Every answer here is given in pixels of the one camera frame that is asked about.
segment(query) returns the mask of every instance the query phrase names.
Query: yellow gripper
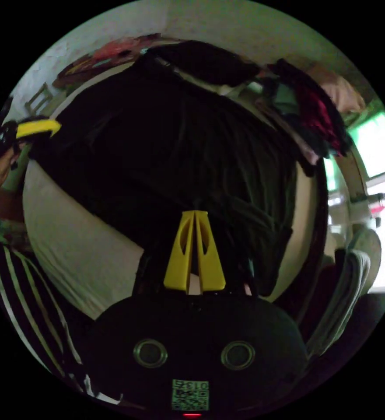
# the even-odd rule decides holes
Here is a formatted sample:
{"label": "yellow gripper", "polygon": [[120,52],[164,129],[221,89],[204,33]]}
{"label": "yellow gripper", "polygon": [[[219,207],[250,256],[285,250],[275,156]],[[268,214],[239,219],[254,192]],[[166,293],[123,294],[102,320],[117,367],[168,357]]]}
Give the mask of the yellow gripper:
{"label": "yellow gripper", "polygon": [[196,230],[201,293],[220,291],[226,286],[222,265],[206,211],[184,211],[166,269],[164,286],[188,293],[193,255],[193,230]]}

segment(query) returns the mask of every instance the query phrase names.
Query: pillow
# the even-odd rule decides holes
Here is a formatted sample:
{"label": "pillow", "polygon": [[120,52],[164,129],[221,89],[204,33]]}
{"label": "pillow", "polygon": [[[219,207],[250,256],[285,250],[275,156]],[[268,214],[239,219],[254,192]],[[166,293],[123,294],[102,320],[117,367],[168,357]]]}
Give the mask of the pillow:
{"label": "pillow", "polygon": [[339,112],[361,112],[366,108],[360,93],[346,79],[320,63],[315,63],[306,73],[325,90]]}

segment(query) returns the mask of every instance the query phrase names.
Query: finger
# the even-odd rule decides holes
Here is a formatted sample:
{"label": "finger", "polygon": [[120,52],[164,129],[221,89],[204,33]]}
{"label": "finger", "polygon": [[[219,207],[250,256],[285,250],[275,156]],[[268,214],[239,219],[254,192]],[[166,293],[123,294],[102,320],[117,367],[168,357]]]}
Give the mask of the finger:
{"label": "finger", "polygon": [[10,161],[10,164],[13,165],[13,163],[15,163],[19,159],[20,155],[20,153],[14,155]]}
{"label": "finger", "polygon": [[6,151],[6,153],[4,153],[4,155],[0,158],[0,162],[7,162],[10,161],[12,159],[12,157],[14,156],[14,150],[11,147],[10,149],[8,149]]}

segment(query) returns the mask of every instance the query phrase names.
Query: bed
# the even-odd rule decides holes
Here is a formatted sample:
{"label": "bed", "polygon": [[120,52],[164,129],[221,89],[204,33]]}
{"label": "bed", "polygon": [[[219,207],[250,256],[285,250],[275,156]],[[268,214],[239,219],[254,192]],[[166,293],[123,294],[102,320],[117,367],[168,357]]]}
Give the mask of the bed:
{"label": "bed", "polygon": [[[60,120],[83,91],[130,67],[131,63],[119,66],[91,79],[73,92],[52,117]],[[192,86],[197,85],[188,75],[181,76]],[[252,94],[245,86],[239,90],[218,87],[216,91],[214,86],[201,83],[199,88],[193,88],[210,91],[206,93],[212,95],[222,94],[225,101],[236,103],[236,107],[239,104],[260,123],[270,125],[269,119],[254,107]],[[43,157],[38,155],[29,162],[23,193],[25,222],[35,255],[52,283],[71,304],[96,319],[109,306],[131,295],[144,248],[139,244],[141,241],[136,243],[123,234],[114,220],[106,223],[103,217],[96,216],[93,206],[85,205],[80,195],[75,199],[76,193],[66,192],[59,186],[65,182],[52,168],[55,165],[52,156],[63,147],[51,142],[50,148],[41,153]],[[263,296],[269,301],[276,301],[298,277],[313,245],[314,220],[319,206],[317,178],[306,177],[297,162],[293,166],[295,178],[289,194],[293,197],[293,203],[289,204],[292,214],[286,217],[290,235],[280,255],[275,285]],[[90,166],[92,173],[99,170],[100,165]],[[77,174],[75,168],[67,168],[65,175],[80,177],[81,174]],[[198,293],[198,279],[194,275],[190,292]]]}

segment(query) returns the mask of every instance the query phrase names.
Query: pile of clothes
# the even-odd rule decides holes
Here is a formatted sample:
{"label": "pile of clothes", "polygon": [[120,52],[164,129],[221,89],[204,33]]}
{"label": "pile of clothes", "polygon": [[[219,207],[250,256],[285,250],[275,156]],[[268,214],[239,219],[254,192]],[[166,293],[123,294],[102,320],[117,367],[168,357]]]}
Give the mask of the pile of clothes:
{"label": "pile of clothes", "polygon": [[353,140],[341,112],[361,112],[365,108],[356,90],[318,64],[304,72],[280,59],[268,65],[267,70],[258,79],[263,95],[255,102],[256,107],[266,112],[268,105],[304,140],[306,144],[299,147],[312,165],[317,161],[313,155],[346,156]]}

